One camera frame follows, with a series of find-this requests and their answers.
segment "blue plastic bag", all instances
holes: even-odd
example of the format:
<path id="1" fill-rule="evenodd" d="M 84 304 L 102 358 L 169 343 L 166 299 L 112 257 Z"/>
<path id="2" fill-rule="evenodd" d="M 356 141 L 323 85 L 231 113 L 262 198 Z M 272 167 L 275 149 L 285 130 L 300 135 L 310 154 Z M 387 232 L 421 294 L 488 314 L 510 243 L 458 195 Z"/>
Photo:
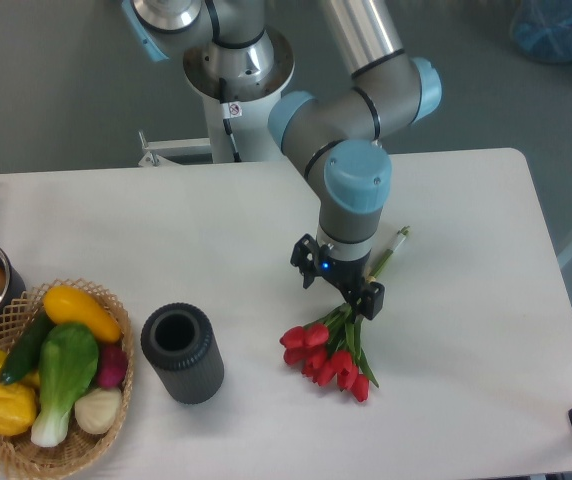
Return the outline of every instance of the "blue plastic bag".
<path id="1" fill-rule="evenodd" d="M 572 62 L 572 0 L 522 0 L 510 33 L 534 60 Z"/>

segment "red tulip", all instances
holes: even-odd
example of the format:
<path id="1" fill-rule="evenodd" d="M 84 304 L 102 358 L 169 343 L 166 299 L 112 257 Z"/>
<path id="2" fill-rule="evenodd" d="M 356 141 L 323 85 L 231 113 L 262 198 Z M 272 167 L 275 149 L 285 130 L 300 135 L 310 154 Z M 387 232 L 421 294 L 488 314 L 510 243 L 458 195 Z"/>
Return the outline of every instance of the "red tulip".
<path id="1" fill-rule="evenodd" d="M 320 345 L 308 351 L 306 364 L 310 365 L 314 370 L 319 370 L 327 358 L 328 353 L 326 352 L 326 347 Z"/>
<path id="2" fill-rule="evenodd" d="M 328 341 L 329 335 L 330 333 L 328 332 L 328 327 L 326 325 L 323 323 L 316 323 L 306 330 L 304 345 L 307 347 L 323 345 Z"/>
<path id="3" fill-rule="evenodd" d="M 337 386 L 342 390 L 348 390 L 355 383 L 358 373 L 359 368 L 356 365 L 352 365 L 348 373 L 337 375 Z"/>
<path id="4" fill-rule="evenodd" d="M 355 398 L 357 399 L 358 402 L 361 403 L 363 401 L 368 400 L 369 384 L 370 382 L 368 381 L 368 378 L 366 378 L 366 375 L 361 373 L 357 375 L 355 383 L 353 383 L 353 386 L 350 388 L 350 391 L 353 393 L 353 395 L 355 395 Z"/>
<path id="5" fill-rule="evenodd" d="M 312 365 L 309 363 L 304 363 L 304 367 L 302 368 L 302 375 L 308 378 L 312 378 L 316 373 L 317 371 L 313 368 Z"/>
<path id="6" fill-rule="evenodd" d="M 308 351 L 305 348 L 287 348 L 284 351 L 284 361 L 287 365 L 295 365 L 304 360 L 306 355 L 308 355 Z"/>
<path id="7" fill-rule="evenodd" d="M 306 331 L 304 327 L 297 326 L 288 330 L 282 338 L 279 339 L 279 343 L 284 345 L 286 348 L 299 348 L 304 346 L 304 335 Z"/>
<path id="8" fill-rule="evenodd" d="M 337 375 L 348 375 L 353 369 L 353 357 L 346 350 L 337 350 L 330 361 Z"/>
<path id="9" fill-rule="evenodd" d="M 326 360 L 324 365 L 317 371 L 316 376 L 313 377 L 313 381 L 320 387 L 323 387 L 328 385 L 334 376 L 335 370 L 333 369 L 333 365 L 330 360 Z"/>

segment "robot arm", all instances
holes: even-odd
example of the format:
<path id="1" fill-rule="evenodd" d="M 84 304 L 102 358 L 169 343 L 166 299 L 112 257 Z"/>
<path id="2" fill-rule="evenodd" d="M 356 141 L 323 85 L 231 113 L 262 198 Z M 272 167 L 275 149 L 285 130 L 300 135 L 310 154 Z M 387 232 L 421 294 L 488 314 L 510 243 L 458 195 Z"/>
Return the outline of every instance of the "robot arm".
<path id="1" fill-rule="evenodd" d="M 292 54 L 265 31 L 264 0 L 124 1 L 165 54 L 184 55 L 189 83 L 204 98 L 213 161 L 239 159 L 238 144 L 242 160 L 265 159 L 274 140 L 319 197 L 316 238 L 305 235 L 291 257 L 304 287 L 322 277 L 355 314 L 372 319 L 384 287 L 363 273 L 392 173 L 388 155 L 372 142 L 429 114 L 441 99 L 437 73 L 426 60 L 408 58 L 384 1 L 320 2 L 354 83 L 327 103 L 306 92 L 280 99 Z M 220 103 L 231 98 L 246 119 L 233 128 L 219 116 Z M 226 135 L 230 145 L 221 140 Z"/>
<path id="2" fill-rule="evenodd" d="M 390 191 L 388 155 L 371 142 L 432 112 L 441 84 L 430 63 L 405 54 L 390 15 L 377 0 L 326 0 L 324 13 L 354 86 L 322 104 L 306 92 L 285 96 L 269 129 L 321 201 L 317 238 L 304 236 L 291 263 L 304 288 L 320 276 L 355 314 L 372 319 L 384 287 L 363 271 Z"/>

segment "white table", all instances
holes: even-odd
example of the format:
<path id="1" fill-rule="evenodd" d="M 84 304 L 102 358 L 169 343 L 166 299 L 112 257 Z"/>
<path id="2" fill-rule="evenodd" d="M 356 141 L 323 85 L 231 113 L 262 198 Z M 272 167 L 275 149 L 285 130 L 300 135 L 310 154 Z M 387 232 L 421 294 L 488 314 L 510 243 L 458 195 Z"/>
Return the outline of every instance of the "white table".
<path id="1" fill-rule="evenodd" d="M 226 378 L 208 402 L 166 393 L 141 350 L 117 442 L 78 479 L 469 479 L 572 470 L 572 310 L 524 157 L 394 157 L 363 342 L 381 384 L 359 405 L 282 362 L 278 339 L 335 307 L 292 246 L 318 202 L 286 162 L 0 175 L 0 246 L 27 284 L 101 283 L 139 332 L 197 305 Z"/>

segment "bok choy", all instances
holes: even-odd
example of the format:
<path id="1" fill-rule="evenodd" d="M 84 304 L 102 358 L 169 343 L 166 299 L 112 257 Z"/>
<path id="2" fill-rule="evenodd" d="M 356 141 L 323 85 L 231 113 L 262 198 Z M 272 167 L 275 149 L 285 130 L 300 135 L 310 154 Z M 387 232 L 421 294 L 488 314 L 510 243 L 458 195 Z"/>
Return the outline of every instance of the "bok choy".
<path id="1" fill-rule="evenodd" d="M 54 447 L 64 441 L 73 405 L 88 390 L 98 359 L 99 347 L 87 326 L 65 323 L 51 330 L 39 359 L 41 411 L 31 442 Z"/>

